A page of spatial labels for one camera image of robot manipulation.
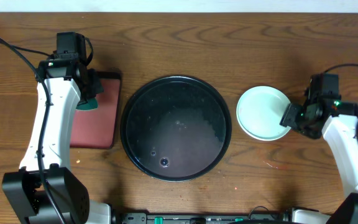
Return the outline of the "green yellow sponge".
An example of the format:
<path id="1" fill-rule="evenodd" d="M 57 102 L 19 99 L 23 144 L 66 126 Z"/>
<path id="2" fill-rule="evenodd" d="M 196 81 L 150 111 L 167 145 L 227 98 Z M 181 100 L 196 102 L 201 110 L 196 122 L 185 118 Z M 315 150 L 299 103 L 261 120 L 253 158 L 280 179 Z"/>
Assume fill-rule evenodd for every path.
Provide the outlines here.
<path id="1" fill-rule="evenodd" d="M 95 110 L 97 108 L 98 108 L 98 102 L 96 98 L 80 101 L 76 106 L 76 109 L 80 111 Z"/>

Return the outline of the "light blue plate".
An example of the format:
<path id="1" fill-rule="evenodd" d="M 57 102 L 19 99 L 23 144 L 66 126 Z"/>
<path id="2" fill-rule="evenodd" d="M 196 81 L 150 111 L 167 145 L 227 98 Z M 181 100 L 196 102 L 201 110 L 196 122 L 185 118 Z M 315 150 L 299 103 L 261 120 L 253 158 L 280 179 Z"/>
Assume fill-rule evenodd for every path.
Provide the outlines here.
<path id="1" fill-rule="evenodd" d="M 284 137 L 289 127 L 280 125 L 287 106 L 288 97 L 271 86 L 255 86 L 239 99 L 236 118 L 249 136 L 261 141 L 274 141 Z"/>

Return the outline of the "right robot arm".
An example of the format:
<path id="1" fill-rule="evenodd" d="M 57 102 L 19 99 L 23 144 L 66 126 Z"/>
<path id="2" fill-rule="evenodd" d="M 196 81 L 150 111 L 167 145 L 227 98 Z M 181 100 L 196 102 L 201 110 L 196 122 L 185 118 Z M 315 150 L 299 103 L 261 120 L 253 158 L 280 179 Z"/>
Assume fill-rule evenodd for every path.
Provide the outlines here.
<path id="1" fill-rule="evenodd" d="M 358 104 L 342 101 L 339 77 L 313 75 L 303 105 L 291 103 L 280 125 L 329 145 L 340 174 L 345 200 L 332 215 L 294 208 L 292 223 L 358 223 Z"/>

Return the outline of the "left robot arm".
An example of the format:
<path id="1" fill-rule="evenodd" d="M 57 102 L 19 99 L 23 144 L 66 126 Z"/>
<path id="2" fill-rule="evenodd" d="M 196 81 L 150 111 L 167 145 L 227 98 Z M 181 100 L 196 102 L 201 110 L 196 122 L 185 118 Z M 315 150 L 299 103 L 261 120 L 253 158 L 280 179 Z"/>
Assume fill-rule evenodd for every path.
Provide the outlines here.
<path id="1" fill-rule="evenodd" d="M 57 48 L 37 67 L 22 48 L 0 43 L 33 71 L 38 102 L 32 135 L 16 172 L 5 173 L 2 191 L 21 223 L 115 223 L 109 204 L 90 200 L 87 188 L 70 170 L 70 139 L 78 106 L 97 107 L 103 92 L 89 38 L 76 32 L 57 34 Z"/>

